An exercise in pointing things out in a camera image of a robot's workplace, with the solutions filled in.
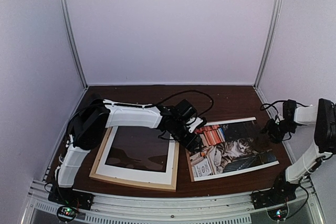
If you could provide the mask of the cat photo print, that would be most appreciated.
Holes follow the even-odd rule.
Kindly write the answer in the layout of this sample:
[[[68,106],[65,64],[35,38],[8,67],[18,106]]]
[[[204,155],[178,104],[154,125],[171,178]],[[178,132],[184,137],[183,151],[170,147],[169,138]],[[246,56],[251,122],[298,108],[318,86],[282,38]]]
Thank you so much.
[[[239,175],[279,164],[255,117],[208,122],[195,130],[199,147],[186,151],[192,182]]]

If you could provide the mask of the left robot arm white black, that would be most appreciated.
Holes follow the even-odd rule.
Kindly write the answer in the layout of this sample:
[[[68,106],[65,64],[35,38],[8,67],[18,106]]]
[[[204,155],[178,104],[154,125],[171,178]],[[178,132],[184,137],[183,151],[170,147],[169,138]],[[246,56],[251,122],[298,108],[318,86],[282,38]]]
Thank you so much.
[[[195,133],[207,120],[187,101],[175,106],[130,104],[95,99],[70,119],[65,143],[66,152],[55,170],[54,192],[64,205],[71,205],[76,197],[72,189],[79,168],[90,151],[98,147],[105,129],[114,126],[138,126],[170,133],[185,149],[192,152],[201,139]]]

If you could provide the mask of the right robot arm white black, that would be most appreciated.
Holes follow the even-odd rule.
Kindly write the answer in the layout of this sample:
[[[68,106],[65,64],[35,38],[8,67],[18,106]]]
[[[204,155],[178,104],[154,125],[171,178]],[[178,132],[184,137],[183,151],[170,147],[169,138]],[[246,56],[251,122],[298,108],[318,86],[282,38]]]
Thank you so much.
[[[288,99],[264,103],[260,109],[266,111],[277,103],[282,104],[282,113],[269,119],[260,132],[273,143],[288,142],[298,133],[295,139],[302,140],[307,150],[275,179],[269,192],[269,199],[274,204],[294,194],[305,178],[335,156],[334,102],[320,98],[315,105],[304,105]]]

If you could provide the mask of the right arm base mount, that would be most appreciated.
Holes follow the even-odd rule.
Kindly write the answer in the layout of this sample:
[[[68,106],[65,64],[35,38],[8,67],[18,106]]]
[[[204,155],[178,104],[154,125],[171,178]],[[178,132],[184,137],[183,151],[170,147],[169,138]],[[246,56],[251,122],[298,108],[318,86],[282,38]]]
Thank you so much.
[[[276,205],[285,204],[295,200],[296,194],[278,194],[275,190],[256,191],[251,194],[251,200],[255,209],[269,208]]]

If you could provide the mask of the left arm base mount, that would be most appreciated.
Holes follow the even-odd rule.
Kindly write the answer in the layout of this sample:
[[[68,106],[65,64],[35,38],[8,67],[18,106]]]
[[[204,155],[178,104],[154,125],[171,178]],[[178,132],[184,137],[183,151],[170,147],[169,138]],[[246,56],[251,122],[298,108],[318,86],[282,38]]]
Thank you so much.
[[[69,193],[63,192],[61,193],[61,196],[57,191],[55,191],[48,195],[48,200],[51,202],[83,210],[91,209],[93,198],[93,194],[83,193],[80,191],[71,191]]]

